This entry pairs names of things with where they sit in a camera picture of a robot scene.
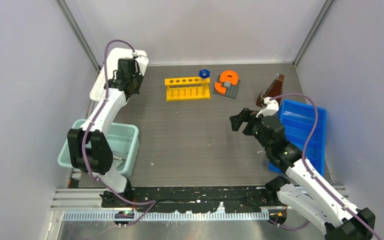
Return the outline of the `white plastic lid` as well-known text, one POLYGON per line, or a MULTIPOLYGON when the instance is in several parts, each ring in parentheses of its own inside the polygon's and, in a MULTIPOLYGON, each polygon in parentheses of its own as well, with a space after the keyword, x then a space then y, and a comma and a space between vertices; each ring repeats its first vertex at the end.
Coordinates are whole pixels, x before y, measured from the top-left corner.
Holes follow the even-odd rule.
MULTIPOLYGON (((115 47, 109 51, 106 58, 107 76, 111 79, 113 71, 118 69, 119 59, 132 59, 134 56, 143 55, 148 58, 147 53, 144 50, 135 50, 133 54, 130 48, 115 47)), ((100 99, 105 95, 105 73, 104 67, 100 70, 95 83, 89 92, 89 98, 92 101, 99 102, 100 99)))

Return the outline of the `glass stirring rod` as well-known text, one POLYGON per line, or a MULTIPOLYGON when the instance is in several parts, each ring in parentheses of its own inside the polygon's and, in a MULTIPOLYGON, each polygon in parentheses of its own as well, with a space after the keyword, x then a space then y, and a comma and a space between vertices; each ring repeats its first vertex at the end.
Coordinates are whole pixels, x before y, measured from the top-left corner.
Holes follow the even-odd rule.
POLYGON ((294 118, 301 118, 301 119, 311 119, 312 118, 311 116, 308 116, 306 114, 300 114, 299 112, 297 113, 297 112, 290 112, 290 111, 285 111, 284 115, 294 117, 294 118))

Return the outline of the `blue hexagonal nut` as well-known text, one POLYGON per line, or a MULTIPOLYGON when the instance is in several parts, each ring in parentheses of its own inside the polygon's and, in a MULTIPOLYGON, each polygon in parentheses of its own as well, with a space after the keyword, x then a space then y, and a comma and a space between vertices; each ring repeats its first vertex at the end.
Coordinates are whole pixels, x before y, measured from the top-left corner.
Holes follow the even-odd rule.
POLYGON ((202 69, 199 71, 198 73, 198 76, 201 78, 201 79, 207 79, 210 77, 210 71, 207 70, 207 69, 202 69))

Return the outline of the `metal crucible tongs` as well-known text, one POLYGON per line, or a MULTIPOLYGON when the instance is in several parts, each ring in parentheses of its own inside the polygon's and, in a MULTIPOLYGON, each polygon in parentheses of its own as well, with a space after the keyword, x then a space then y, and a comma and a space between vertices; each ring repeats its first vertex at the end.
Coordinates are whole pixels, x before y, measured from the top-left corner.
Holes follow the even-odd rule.
POLYGON ((112 155, 113 155, 114 165, 116 168, 119 166, 122 166, 127 161, 127 159, 132 156, 129 150, 125 153, 122 153, 119 151, 113 151, 112 155))

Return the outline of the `thin glass rod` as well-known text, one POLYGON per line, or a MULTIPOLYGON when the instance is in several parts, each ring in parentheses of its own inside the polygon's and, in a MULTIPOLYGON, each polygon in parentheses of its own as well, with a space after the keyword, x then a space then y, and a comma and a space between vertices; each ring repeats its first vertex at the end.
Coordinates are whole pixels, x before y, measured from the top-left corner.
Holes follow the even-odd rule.
POLYGON ((205 99, 210 98, 209 82, 210 82, 209 78, 202 79, 203 96, 205 99))

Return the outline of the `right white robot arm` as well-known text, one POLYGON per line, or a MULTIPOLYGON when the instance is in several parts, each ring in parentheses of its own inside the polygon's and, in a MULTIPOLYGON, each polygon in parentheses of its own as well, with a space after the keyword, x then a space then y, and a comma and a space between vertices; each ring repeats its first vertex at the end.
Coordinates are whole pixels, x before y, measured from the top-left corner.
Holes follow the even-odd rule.
POLYGON ((253 136, 265 150, 270 163, 286 177, 269 181, 265 198, 271 205, 285 204, 316 226, 326 240, 370 240, 375 236, 376 217, 369 208, 359 208, 329 184, 287 140, 285 128, 275 115, 243 108, 230 116, 231 129, 253 136))

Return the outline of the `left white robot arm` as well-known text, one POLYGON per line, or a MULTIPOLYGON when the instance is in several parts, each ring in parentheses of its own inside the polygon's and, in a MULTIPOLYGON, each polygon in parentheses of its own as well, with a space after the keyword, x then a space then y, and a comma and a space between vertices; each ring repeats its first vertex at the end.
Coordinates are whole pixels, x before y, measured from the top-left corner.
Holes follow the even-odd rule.
POLYGON ((111 79, 104 66, 103 94, 98 105, 80 128, 67 133, 71 165, 102 182, 107 190, 101 197, 121 207, 132 204, 134 197, 130 181, 117 170, 107 134, 119 110, 140 92, 148 62, 142 56, 120 58, 111 79))

